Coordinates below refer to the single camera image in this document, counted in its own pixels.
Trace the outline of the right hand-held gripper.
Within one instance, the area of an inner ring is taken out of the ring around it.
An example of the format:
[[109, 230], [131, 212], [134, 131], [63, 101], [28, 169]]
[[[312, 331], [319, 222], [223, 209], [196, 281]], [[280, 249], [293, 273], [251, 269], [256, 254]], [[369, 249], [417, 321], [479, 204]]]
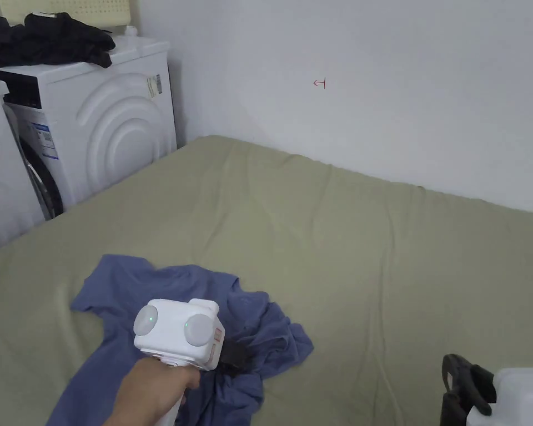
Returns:
[[494, 375], [458, 354], [443, 356], [439, 426], [533, 425], [533, 368]]

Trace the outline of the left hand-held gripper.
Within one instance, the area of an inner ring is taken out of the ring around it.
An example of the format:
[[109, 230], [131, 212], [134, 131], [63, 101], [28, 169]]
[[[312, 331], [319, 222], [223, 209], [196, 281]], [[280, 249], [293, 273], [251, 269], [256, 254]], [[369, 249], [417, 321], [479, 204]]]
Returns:
[[230, 341], [233, 358], [220, 359], [225, 329], [218, 313], [219, 305], [211, 300], [153, 299], [135, 318], [134, 346], [170, 367], [192, 366], [200, 371], [213, 371], [220, 363], [223, 375], [247, 374], [253, 367], [253, 358], [249, 357], [244, 342]]

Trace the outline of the person's left hand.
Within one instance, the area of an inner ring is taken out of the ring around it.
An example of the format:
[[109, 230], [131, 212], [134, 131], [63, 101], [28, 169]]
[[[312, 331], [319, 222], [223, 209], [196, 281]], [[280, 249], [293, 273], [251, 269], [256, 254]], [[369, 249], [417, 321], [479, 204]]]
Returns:
[[187, 389], [196, 389], [200, 370], [171, 367], [143, 358], [124, 377], [104, 425], [156, 425], [175, 405], [185, 403]]

